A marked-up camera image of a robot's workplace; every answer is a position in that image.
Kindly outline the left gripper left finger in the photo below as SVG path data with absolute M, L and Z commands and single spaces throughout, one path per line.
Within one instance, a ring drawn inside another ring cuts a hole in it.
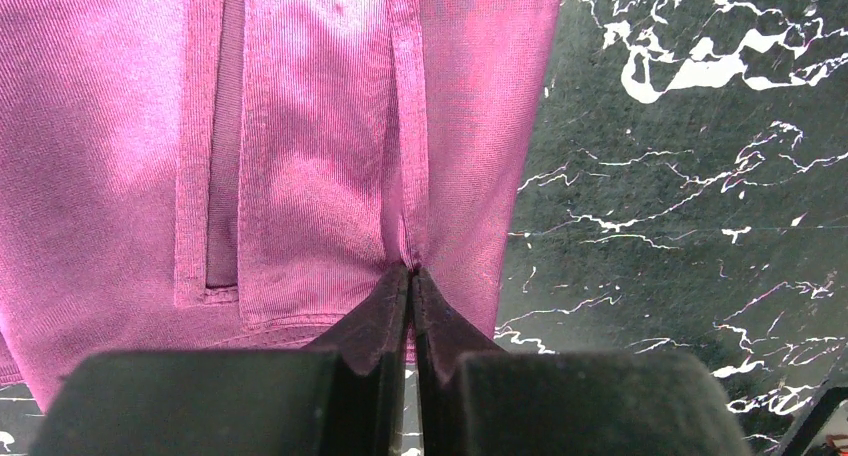
M 392 455 L 410 272 L 299 350 L 108 352 L 65 380 L 34 455 Z

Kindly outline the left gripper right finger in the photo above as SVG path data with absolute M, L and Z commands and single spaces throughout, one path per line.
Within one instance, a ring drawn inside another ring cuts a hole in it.
M 511 353 L 410 281 L 428 455 L 746 455 L 727 396 L 685 351 Z

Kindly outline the purple cloth napkin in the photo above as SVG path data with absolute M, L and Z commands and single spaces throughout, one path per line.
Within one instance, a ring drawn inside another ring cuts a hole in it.
M 1 0 L 1 381 L 294 348 L 387 269 L 494 331 L 561 0 Z

